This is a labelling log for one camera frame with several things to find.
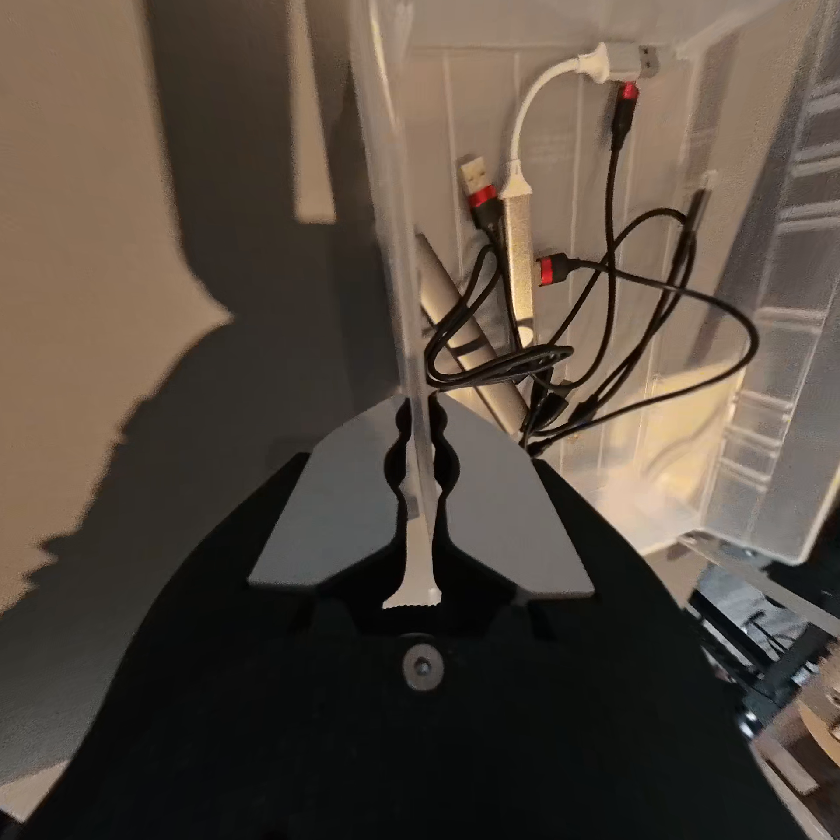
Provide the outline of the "clear plastic bin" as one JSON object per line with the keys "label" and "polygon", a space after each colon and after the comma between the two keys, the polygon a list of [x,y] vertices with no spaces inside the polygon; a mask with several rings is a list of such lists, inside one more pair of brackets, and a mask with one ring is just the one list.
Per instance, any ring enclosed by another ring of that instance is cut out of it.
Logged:
{"label": "clear plastic bin", "polygon": [[549,65],[643,41],[660,69],[617,167],[616,230],[711,189],[692,285],[750,315],[734,382],[574,433],[552,467],[641,553],[699,531],[796,566],[838,489],[838,2],[307,2],[329,147],[326,62],[350,57],[376,233],[405,298],[407,233],[463,286],[480,235],[456,165],[506,179],[509,135]]}

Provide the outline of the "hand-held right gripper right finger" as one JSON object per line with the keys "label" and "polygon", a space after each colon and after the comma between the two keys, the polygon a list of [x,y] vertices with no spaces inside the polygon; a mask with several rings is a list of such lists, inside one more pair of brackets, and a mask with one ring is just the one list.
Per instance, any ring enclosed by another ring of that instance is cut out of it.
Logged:
{"label": "hand-held right gripper right finger", "polygon": [[454,547],[537,600],[595,588],[524,451],[449,395],[430,402],[434,479]]}

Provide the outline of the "silver usb hub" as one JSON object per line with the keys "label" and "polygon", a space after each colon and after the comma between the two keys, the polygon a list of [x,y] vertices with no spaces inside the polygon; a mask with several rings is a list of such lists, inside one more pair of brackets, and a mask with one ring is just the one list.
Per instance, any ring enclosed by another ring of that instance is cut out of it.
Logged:
{"label": "silver usb hub", "polygon": [[503,208],[503,236],[507,254],[507,290],[510,298],[512,333],[517,347],[528,349],[535,343],[533,278],[535,259],[532,248],[532,187],[522,171],[522,131],[534,100],[552,80],[583,75],[594,83],[637,82],[654,75],[659,67],[658,49],[635,42],[600,43],[592,52],[562,60],[549,66],[520,96],[509,132],[507,166],[500,190]]}

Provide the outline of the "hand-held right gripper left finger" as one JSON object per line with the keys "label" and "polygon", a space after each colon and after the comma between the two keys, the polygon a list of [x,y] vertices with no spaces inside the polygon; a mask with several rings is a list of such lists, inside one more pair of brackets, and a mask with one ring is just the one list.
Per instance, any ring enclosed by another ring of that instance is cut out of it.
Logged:
{"label": "hand-held right gripper left finger", "polygon": [[248,583],[305,591],[371,559],[406,536],[401,484],[385,462],[400,441],[394,395],[344,423],[312,450]]}

